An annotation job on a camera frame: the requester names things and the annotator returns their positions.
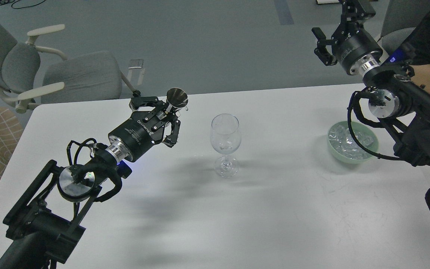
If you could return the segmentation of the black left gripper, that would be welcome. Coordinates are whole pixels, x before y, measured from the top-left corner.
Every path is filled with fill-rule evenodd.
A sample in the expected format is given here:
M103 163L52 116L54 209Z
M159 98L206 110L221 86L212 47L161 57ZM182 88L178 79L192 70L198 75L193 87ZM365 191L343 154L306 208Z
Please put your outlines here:
M135 162L154 145L172 148L177 143L181 121L177 114L165 116L164 107L155 96L130 99L130 118L109 133L108 152L117 163Z

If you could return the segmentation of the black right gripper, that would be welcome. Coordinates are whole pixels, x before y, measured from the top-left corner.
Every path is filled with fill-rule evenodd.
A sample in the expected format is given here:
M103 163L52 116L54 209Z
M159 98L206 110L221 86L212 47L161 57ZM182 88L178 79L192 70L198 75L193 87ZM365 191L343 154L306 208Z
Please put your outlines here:
M325 66L339 63L348 75L355 75L352 66L367 55L379 60L382 48L375 39L364 29L363 24L377 13L369 0L340 0L342 13L340 25L333 33L333 39L327 39L319 27L313 27L312 33L316 37L315 55ZM327 50L333 46L333 54Z

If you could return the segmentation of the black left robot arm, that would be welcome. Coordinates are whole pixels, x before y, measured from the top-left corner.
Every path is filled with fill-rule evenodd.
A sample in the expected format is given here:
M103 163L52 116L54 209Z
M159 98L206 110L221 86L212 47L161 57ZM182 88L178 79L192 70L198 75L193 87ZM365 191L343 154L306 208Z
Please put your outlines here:
M69 164L50 160L5 216L6 237L12 243L0 258L0 269L56 269L65 264L81 240L82 220L96 202L122 189L135 162L154 145L176 144L178 111L188 97L133 97L130 117L109 132L109 143L94 138L78 143Z

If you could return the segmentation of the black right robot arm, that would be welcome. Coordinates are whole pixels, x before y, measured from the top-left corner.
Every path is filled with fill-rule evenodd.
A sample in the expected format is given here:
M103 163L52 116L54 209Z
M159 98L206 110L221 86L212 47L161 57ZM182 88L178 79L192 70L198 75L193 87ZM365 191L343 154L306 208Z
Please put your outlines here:
M339 63L348 75L361 75L365 88L351 95L348 129L362 150L383 160L405 161L414 167L430 165L430 94L412 82L415 50L405 42L384 62L375 39L363 24L374 17L367 0L341 0L340 24L331 38L314 27L314 50L326 66ZM385 129L393 138L394 156L382 155L357 140L351 115L367 126Z

